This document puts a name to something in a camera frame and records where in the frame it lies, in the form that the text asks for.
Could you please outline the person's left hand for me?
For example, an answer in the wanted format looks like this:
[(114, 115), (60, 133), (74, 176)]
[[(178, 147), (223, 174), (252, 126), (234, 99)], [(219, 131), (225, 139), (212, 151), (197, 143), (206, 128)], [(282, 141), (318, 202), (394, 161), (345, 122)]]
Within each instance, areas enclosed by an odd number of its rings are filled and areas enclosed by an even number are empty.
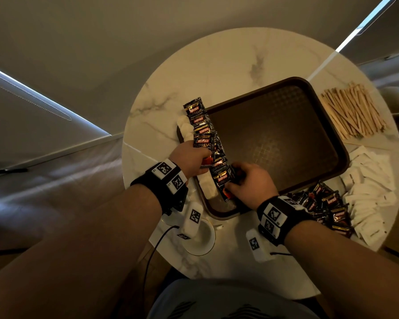
[(202, 159), (211, 152), (206, 148), (194, 148), (193, 140), (179, 144), (170, 154), (169, 160), (176, 164), (187, 179), (206, 173), (202, 170)]

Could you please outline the person's right hand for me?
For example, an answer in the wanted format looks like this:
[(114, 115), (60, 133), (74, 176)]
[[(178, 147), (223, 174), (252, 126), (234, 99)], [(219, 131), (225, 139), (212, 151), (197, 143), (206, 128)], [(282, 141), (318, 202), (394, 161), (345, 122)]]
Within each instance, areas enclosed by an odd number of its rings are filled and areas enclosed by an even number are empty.
[(270, 176), (262, 167), (248, 162), (233, 162), (235, 169), (245, 173), (241, 185), (241, 193), (234, 195), (248, 208), (256, 210), (266, 200), (279, 196), (279, 192)]

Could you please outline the single black red coffee sachet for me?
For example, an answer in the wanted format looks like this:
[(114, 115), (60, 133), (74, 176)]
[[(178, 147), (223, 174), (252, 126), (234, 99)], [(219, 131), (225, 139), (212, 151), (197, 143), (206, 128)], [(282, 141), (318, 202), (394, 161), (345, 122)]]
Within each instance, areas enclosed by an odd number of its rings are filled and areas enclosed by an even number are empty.
[(213, 167), (215, 160), (215, 133), (194, 134), (193, 142), (194, 148), (206, 148), (211, 152), (208, 157), (202, 159), (201, 168)]
[(234, 195), (225, 188), (225, 184), (228, 182), (235, 182), (236, 176), (232, 166), (226, 166), (217, 171), (217, 174), (213, 176), (214, 183), (217, 187), (218, 193), (223, 198), (224, 202), (228, 202)]

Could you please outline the person's right forearm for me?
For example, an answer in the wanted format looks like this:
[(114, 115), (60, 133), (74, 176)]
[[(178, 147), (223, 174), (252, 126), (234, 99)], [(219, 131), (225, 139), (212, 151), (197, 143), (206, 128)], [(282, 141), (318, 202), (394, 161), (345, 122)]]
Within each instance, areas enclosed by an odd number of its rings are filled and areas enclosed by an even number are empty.
[(311, 220), (284, 246), (344, 318), (399, 319), (399, 264)]

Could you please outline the person's left forearm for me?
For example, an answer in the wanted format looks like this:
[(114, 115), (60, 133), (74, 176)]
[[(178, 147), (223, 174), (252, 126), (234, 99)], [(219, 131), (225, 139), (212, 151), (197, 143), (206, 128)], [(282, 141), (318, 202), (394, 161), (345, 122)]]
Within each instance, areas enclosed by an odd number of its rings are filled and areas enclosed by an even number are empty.
[(94, 318), (122, 285), (162, 209), (134, 185), (0, 270), (0, 319)]

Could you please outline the row of white sachets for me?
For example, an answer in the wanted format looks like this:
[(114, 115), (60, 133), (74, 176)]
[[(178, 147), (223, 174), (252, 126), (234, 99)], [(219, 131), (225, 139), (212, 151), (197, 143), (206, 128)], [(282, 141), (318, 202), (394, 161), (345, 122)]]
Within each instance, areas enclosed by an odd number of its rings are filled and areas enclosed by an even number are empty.
[[(177, 118), (177, 126), (180, 129), (183, 141), (194, 140), (194, 127), (191, 125), (186, 115)], [(207, 170), (206, 173), (197, 176), (199, 185), (206, 199), (213, 199), (218, 196), (218, 189), (214, 183), (210, 168), (202, 168)]]

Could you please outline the row of black coffee packets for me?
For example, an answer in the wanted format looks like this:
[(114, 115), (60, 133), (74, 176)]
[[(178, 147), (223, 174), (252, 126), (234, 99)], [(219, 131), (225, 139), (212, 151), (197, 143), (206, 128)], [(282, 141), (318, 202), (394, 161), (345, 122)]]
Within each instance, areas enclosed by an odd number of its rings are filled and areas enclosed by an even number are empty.
[(228, 166), (228, 159), (220, 137), (200, 97), (184, 104), (183, 107), (191, 125), (194, 127), (194, 134), (215, 133), (215, 160), (213, 167), (210, 167), (211, 174), (214, 176), (219, 169)]

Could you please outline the black left wristband with markers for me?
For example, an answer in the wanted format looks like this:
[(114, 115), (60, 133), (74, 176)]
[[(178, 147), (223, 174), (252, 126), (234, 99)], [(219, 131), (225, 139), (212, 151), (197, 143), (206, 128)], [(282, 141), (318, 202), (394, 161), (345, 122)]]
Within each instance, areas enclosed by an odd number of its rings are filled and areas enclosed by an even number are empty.
[(158, 199), (162, 214), (170, 215), (183, 211), (188, 195), (187, 181), (181, 168), (166, 159), (146, 170), (130, 186), (140, 184), (147, 187)]

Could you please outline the black wristband with markers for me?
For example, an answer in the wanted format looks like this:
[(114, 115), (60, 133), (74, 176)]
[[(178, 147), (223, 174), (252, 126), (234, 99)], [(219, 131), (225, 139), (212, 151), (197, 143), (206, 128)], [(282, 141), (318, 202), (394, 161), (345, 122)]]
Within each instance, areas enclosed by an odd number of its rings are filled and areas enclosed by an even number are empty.
[(274, 196), (256, 209), (258, 230), (274, 246), (284, 245), (287, 234), (299, 223), (314, 218), (307, 209), (288, 196)]
[(130, 186), (140, 184), (147, 187), (158, 199), (162, 214), (170, 215), (183, 211), (188, 195), (187, 181), (181, 168), (166, 159), (146, 170)]

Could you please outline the black right wristband with markers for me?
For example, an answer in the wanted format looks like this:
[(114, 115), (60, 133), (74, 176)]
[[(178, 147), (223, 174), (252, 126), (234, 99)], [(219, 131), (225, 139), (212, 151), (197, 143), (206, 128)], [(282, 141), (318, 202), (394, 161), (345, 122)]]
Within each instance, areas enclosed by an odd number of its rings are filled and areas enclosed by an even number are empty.
[(256, 209), (258, 230), (274, 246), (284, 245), (287, 234), (299, 223), (314, 218), (307, 209), (288, 196), (274, 196)]

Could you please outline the brown plastic tray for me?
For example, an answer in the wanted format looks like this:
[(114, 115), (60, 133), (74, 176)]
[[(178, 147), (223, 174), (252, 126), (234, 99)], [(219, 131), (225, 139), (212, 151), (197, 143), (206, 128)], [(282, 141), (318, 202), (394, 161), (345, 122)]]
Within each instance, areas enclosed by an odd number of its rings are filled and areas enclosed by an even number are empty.
[(279, 193), (345, 172), (349, 154), (311, 84), (293, 76), (205, 109), (229, 166), (255, 163)]

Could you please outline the pile of black coffee packets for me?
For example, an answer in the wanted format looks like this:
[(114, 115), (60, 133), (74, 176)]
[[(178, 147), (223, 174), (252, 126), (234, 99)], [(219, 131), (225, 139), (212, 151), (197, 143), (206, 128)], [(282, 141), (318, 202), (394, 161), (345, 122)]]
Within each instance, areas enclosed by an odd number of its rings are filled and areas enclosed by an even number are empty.
[(312, 218), (330, 230), (350, 239), (353, 234), (348, 204), (342, 202), (339, 191), (324, 182), (317, 182), (303, 191), (287, 196), (306, 208)]

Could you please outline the person's grey shorts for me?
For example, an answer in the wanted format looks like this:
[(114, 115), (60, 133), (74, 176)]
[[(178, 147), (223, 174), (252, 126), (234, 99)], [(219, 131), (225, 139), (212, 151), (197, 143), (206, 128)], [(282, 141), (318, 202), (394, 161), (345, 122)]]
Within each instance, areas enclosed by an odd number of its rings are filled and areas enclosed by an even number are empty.
[(178, 279), (147, 319), (319, 319), (306, 306), (263, 288), (224, 279)]

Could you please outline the pile of white sachets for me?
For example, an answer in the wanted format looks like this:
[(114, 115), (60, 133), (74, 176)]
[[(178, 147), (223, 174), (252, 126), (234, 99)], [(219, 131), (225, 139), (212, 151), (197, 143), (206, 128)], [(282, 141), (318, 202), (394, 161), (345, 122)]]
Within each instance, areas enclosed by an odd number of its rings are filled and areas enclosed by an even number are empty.
[(348, 205), (358, 239), (375, 246), (388, 233), (383, 211), (398, 201), (390, 157), (362, 145), (351, 151), (349, 158), (348, 168), (340, 175), (345, 188), (342, 200)]

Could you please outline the pile of wooden stir sticks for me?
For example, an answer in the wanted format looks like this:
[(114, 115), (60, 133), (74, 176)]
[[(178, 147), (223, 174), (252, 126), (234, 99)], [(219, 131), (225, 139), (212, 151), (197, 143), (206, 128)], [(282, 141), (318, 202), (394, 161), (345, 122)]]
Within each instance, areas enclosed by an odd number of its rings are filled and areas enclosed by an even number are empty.
[(369, 138), (388, 129), (363, 84), (350, 82), (346, 88), (326, 89), (319, 100), (342, 140)]

